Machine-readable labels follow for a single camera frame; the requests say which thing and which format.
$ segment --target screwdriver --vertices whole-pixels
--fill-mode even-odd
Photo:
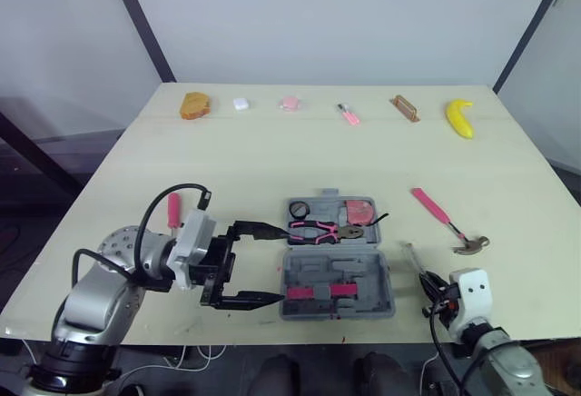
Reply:
[[[177,236],[180,227],[180,195],[170,193],[167,197],[167,226],[172,230],[172,238]]]
[[[411,189],[411,194],[413,194],[416,199],[418,199],[418,201],[420,201],[422,205],[426,207],[428,211],[434,215],[434,217],[436,217],[436,219],[449,226],[460,240],[468,244],[469,240],[466,238],[466,236],[456,227],[456,225],[454,225],[454,223],[450,221],[450,218],[444,212],[444,210],[439,208],[438,205],[433,202],[421,188],[416,187],[415,189]]]

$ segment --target hammer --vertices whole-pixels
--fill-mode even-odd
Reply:
[[[454,252],[459,255],[474,255],[477,252],[480,252],[483,247],[488,246],[490,244],[490,240],[487,237],[479,237],[476,240],[469,240],[463,232],[461,232],[454,223],[450,221],[448,215],[438,207],[438,205],[432,201],[429,196],[419,187],[411,189],[411,194],[413,194],[418,201],[422,203],[424,207],[428,209],[430,213],[436,217],[440,222],[447,225],[454,234],[464,242],[464,246],[453,248]]]

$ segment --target white wall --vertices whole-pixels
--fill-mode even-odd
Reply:
[[[160,79],[122,0],[0,0],[0,111],[33,138],[123,128]]]
[[[547,159],[581,173],[581,0],[548,10],[499,97]]]
[[[541,0],[140,0],[178,81],[489,84]]]

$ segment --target small pink tool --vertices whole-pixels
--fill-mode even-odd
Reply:
[[[172,237],[177,236],[180,227],[180,195],[170,193],[167,197],[167,226],[172,229]]]
[[[339,107],[341,114],[343,114],[343,117],[347,119],[347,122],[351,125],[359,125],[359,118],[347,107],[347,105],[337,104],[337,106]]]
[[[428,209],[430,213],[434,215],[436,219],[440,222],[444,223],[445,225],[449,226],[450,229],[454,232],[454,234],[464,242],[465,246],[462,248],[454,248],[455,253],[459,253],[461,255],[472,255],[476,252],[480,252],[480,250],[484,246],[488,246],[490,240],[487,237],[479,237],[477,240],[469,240],[463,232],[461,232],[454,223],[450,221],[448,215],[438,207],[438,205],[433,202],[429,196],[419,187],[411,189],[411,194],[413,194],[418,201],[422,203],[424,207]]]

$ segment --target hammer head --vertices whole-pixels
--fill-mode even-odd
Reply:
[[[490,240],[487,237],[479,237],[476,240],[464,239],[465,246],[454,248],[454,252],[459,255],[474,255],[477,252],[482,251],[482,248],[490,244]]]

